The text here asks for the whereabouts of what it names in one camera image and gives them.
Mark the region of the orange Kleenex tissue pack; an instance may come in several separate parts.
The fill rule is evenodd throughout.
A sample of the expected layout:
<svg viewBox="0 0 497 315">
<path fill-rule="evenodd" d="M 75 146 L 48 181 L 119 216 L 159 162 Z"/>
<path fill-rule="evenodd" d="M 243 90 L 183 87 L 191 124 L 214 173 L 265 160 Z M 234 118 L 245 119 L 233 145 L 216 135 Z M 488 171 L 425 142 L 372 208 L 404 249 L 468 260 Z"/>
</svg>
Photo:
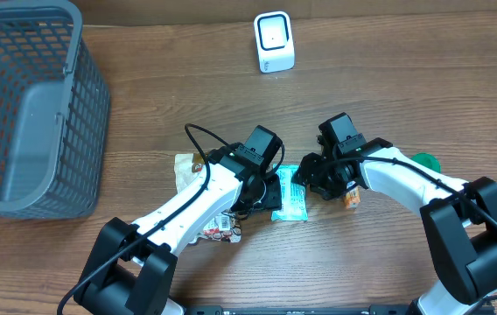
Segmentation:
<svg viewBox="0 0 497 315">
<path fill-rule="evenodd" d="M 350 189 L 343 198 L 346 209 L 354 209 L 361 203 L 359 187 L 356 186 Z"/>
</svg>

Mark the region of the teal wet wipes pack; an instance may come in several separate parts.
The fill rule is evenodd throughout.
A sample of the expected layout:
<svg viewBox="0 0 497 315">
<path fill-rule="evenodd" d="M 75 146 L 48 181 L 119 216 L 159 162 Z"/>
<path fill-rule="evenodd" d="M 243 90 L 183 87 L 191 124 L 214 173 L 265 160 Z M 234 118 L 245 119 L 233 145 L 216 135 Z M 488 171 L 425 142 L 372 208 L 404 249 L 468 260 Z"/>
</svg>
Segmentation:
<svg viewBox="0 0 497 315">
<path fill-rule="evenodd" d="M 280 179 L 282 207 L 272 212 L 272 221 L 308 220 L 305 187 L 291 181 L 297 170 L 297 165 L 281 165 L 276 172 Z"/>
</svg>

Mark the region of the beige Pantree snack pouch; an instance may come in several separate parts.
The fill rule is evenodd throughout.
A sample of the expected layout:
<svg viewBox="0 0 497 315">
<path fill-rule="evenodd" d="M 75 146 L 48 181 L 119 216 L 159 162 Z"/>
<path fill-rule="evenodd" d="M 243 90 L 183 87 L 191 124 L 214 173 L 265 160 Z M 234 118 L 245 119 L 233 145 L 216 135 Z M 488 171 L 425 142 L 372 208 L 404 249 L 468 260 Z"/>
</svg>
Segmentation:
<svg viewBox="0 0 497 315">
<path fill-rule="evenodd" d="M 203 168 L 202 157 L 196 153 L 177 154 L 174 158 L 175 186 L 180 193 L 193 182 Z M 189 242 L 195 245 L 201 240 L 216 242 L 240 242 L 242 230 L 239 221 L 229 209 L 218 213 Z"/>
</svg>

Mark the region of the green lidded jar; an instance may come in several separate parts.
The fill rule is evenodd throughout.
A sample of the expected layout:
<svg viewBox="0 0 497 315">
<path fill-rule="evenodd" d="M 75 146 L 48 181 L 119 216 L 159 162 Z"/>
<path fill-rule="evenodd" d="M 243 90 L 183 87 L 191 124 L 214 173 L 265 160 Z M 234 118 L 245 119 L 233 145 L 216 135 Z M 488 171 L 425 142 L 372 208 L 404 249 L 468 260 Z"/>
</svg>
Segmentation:
<svg viewBox="0 0 497 315">
<path fill-rule="evenodd" d="M 417 153 L 411 158 L 411 160 L 430 170 L 433 170 L 434 172 L 441 172 L 441 164 L 434 156 L 429 153 Z"/>
</svg>

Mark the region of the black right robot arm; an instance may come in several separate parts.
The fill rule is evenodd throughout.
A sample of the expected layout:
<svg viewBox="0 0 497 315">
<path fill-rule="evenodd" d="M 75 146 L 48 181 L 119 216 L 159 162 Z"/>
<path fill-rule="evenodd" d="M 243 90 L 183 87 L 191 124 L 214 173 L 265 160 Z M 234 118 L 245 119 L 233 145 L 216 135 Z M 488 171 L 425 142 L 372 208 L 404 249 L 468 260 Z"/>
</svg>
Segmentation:
<svg viewBox="0 0 497 315">
<path fill-rule="evenodd" d="M 452 178 L 371 141 L 341 113 L 319 127 L 320 153 L 303 157 L 293 182 L 324 200 L 354 188 L 382 193 L 418 215 L 437 274 L 408 314 L 474 314 L 497 300 L 497 182 Z"/>
</svg>

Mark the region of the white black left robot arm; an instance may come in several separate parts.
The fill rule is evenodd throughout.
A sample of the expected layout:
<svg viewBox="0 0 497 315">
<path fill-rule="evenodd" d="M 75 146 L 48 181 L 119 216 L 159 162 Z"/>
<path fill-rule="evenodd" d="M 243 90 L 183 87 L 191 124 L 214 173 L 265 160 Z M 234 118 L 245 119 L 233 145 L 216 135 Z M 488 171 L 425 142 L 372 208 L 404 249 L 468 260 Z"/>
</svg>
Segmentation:
<svg viewBox="0 0 497 315">
<path fill-rule="evenodd" d="M 115 217 L 102 227 L 79 282 L 57 312 L 73 299 L 92 314 L 186 313 L 170 296 L 179 255 L 226 210 L 278 208 L 280 188 L 270 163 L 283 154 L 282 140 L 263 126 L 244 143 L 203 153 L 200 174 L 160 208 L 131 223 Z"/>
</svg>

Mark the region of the white barcode scanner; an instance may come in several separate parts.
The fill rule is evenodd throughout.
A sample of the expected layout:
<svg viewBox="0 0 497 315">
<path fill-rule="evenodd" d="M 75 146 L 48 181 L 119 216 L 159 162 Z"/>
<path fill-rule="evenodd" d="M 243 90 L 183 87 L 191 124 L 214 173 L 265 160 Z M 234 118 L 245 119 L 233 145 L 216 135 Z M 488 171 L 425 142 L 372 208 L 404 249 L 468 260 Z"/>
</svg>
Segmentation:
<svg viewBox="0 0 497 315">
<path fill-rule="evenodd" d="M 284 11 L 262 13 L 253 25 L 260 71 L 269 74 L 292 69 L 295 48 L 289 15 Z"/>
</svg>

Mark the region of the grey plastic mesh basket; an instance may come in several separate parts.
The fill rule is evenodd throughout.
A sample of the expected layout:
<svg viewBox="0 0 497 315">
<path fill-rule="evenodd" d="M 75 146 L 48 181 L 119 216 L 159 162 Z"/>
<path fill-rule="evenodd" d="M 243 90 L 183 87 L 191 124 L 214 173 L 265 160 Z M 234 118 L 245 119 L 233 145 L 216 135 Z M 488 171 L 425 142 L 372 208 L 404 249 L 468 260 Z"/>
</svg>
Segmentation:
<svg viewBox="0 0 497 315">
<path fill-rule="evenodd" d="M 0 216 L 95 209 L 110 93 L 82 31 L 68 1 L 0 2 Z"/>
</svg>

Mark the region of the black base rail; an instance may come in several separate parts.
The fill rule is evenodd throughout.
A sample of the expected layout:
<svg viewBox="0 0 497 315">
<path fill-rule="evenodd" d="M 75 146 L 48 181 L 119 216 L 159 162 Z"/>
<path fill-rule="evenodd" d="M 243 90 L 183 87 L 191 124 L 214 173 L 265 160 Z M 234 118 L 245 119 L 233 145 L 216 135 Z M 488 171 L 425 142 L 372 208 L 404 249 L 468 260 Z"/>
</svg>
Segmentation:
<svg viewBox="0 0 497 315">
<path fill-rule="evenodd" d="M 405 315 L 406 304 L 372 304 L 350 308 L 230 308 L 219 305 L 198 305 L 185 309 L 185 315 Z"/>
</svg>

